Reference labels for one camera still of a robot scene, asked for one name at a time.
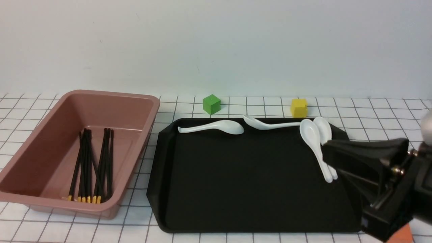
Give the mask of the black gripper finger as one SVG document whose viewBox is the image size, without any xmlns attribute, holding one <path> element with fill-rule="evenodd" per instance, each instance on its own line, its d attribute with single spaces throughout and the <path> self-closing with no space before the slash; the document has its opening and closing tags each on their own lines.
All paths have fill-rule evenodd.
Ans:
<svg viewBox="0 0 432 243">
<path fill-rule="evenodd" d="M 385 206 L 394 193 L 391 158 L 324 157 L 324 162 L 336 169 L 366 197 L 371 206 Z"/>
<path fill-rule="evenodd" d="M 324 161 L 336 169 L 381 169 L 401 163 L 409 140 L 380 141 L 329 140 L 322 146 Z"/>
</svg>

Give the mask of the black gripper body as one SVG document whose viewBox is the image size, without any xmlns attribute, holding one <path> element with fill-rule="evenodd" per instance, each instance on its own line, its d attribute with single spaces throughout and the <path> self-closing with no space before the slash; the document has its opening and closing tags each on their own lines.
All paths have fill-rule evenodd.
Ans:
<svg viewBox="0 0 432 243">
<path fill-rule="evenodd" d="M 379 162 L 378 197 L 364 207 L 361 231 L 387 242 L 413 219 L 431 224 L 431 145 L 392 152 Z"/>
</svg>

